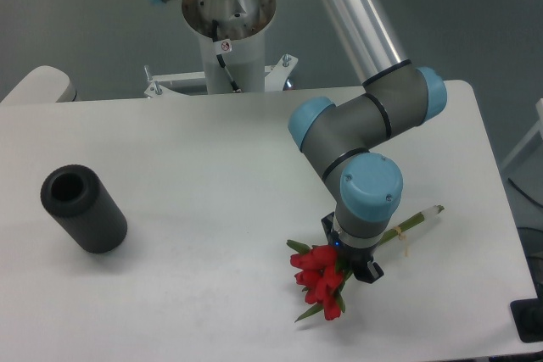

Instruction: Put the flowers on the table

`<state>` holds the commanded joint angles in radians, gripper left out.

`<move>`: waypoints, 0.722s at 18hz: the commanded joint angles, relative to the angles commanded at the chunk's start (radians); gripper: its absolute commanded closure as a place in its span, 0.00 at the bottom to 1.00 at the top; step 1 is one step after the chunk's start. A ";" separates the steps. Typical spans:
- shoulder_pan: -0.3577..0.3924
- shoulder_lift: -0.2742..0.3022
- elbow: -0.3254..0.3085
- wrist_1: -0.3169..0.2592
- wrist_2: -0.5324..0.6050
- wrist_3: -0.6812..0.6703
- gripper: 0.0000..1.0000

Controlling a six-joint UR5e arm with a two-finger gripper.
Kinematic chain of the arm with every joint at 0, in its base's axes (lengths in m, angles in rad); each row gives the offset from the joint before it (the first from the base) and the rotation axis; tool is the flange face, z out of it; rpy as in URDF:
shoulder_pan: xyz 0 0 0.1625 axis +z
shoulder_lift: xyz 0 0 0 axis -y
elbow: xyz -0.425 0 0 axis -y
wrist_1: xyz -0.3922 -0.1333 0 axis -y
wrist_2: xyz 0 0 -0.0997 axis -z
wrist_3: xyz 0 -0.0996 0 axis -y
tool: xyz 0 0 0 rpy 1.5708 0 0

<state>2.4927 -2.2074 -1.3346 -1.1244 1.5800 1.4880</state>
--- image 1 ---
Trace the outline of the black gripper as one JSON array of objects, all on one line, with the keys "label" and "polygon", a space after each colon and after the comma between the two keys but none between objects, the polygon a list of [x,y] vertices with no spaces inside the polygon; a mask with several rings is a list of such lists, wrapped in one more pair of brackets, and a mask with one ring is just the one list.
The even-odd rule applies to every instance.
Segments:
[{"label": "black gripper", "polygon": [[351,265],[356,280],[373,284],[384,276],[383,269],[373,261],[374,252],[378,247],[376,243],[367,248],[355,248],[340,241],[334,229],[334,212],[323,217],[321,223],[327,243],[338,251],[341,259]]}]

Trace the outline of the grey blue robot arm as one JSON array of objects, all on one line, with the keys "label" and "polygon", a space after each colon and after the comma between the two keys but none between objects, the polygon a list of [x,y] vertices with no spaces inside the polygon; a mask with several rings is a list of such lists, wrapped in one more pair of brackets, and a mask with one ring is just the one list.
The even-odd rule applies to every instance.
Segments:
[{"label": "grey blue robot arm", "polygon": [[[364,92],[340,105],[314,97],[292,113],[288,130],[335,200],[322,222],[328,242],[357,280],[372,283],[383,275],[373,255],[403,187],[397,165],[374,148],[438,115],[447,91],[433,70],[411,64],[378,0],[322,1]],[[183,18],[199,39],[208,93],[283,86],[264,63],[264,33],[276,0],[181,2]]]}]

